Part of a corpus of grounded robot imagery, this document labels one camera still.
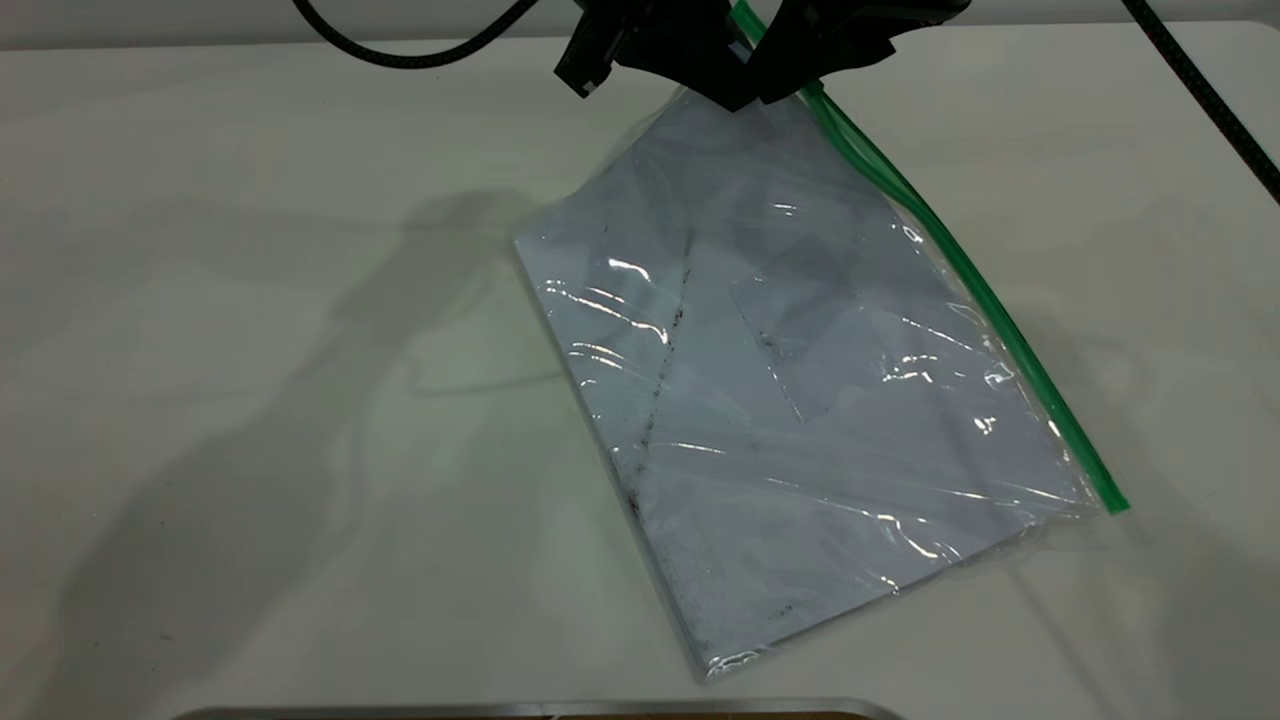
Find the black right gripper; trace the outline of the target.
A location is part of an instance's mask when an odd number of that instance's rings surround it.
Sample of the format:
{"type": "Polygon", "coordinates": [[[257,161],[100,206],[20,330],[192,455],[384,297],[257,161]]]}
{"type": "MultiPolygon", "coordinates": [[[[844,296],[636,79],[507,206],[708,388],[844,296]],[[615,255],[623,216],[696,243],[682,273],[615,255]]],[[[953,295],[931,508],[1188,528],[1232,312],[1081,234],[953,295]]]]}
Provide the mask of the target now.
{"type": "Polygon", "coordinates": [[[777,102],[837,70],[870,67],[893,38],[945,24],[969,1],[786,1],[748,59],[756,96],[777,102]]]}

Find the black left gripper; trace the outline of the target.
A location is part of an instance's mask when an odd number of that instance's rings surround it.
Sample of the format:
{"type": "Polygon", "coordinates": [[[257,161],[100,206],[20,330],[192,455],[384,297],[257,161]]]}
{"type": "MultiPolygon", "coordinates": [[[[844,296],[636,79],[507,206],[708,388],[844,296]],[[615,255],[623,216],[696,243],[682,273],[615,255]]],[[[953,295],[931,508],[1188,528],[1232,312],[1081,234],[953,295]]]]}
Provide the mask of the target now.
{"type": "Polygon", "coordinates": [[[733,49],[727,1],[579,1],[556,76],[580,97],[620,65],[675,81],[727,111],[758,100],[733,49]]]}

